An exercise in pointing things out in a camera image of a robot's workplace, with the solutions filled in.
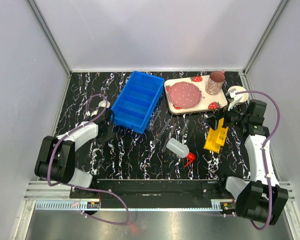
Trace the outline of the yellow test tube rack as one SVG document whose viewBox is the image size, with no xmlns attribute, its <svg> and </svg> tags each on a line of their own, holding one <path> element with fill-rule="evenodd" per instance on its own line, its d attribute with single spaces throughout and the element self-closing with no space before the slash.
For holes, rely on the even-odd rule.
<svg viewBox="0 0 300 240">
<path fill-rule="evenodd" d="M 203 148 L 214 153 L 220 153 L 221 148 L 225 145 L 228 133 L 228 127 L 223 127 L 225 118 L 218 121 L 217 129 L 209 129 L 207 139 Z"/>
</svg>

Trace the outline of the white wash bottle red cap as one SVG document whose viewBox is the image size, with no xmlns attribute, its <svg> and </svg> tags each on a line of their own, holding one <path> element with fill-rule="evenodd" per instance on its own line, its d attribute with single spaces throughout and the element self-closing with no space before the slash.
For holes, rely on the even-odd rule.
<svg viewBox="0 0 300 240">
<path fill-rule="evenodd" d="M 190 152 L 189 148 L 183 143 L 179 142 L 175 138 L 171 138 L 167 144 L 166 148 L 179 156 L 180 158 L 187 159 L 187 163 L 184 165 L 184 168 L 193 163 L 196 159 L 195 155 Z"/>
</svg>

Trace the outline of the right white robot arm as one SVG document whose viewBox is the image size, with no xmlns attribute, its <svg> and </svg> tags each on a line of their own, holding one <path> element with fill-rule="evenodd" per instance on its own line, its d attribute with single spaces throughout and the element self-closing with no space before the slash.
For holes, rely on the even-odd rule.
<svg viewBox="0 0 300 240">
<path fill-rule="evenodd" d="M 236 201 L 238 217 L 265 225 L 275 225 L 288 198 L 288 190 L 280 187 L 270 155 L 269 129 L 263 125 L 267 104 L 253 99 L 245 111 L 236 108 L 216 109 L 215 125 L 211 125 L 204 149 L 219 153 L 225 145 L 228 127 L 238 127 L 248 154 L 250 181 L 227 176 L 217 185 L 218 195 Z"/>
</svg>

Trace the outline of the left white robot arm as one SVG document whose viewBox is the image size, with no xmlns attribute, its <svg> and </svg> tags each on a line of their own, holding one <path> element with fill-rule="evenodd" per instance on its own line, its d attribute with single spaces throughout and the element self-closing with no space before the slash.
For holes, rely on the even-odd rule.
<svg viewBox="0 0 300 240">
<path fill-rule="evenodd" d="M 76 167 L 76 151 L 90 140 L 98 144 L 111 140 L 114 118 L 114 112 L 103 107 L 73 130 L 59 136 L 46 136 L 41 143 L 34 174 L 80 187 L 85 197 L 93 198 L 98 193 L 98 186 L 92 182 L 91 174 Z"/>
</svg>

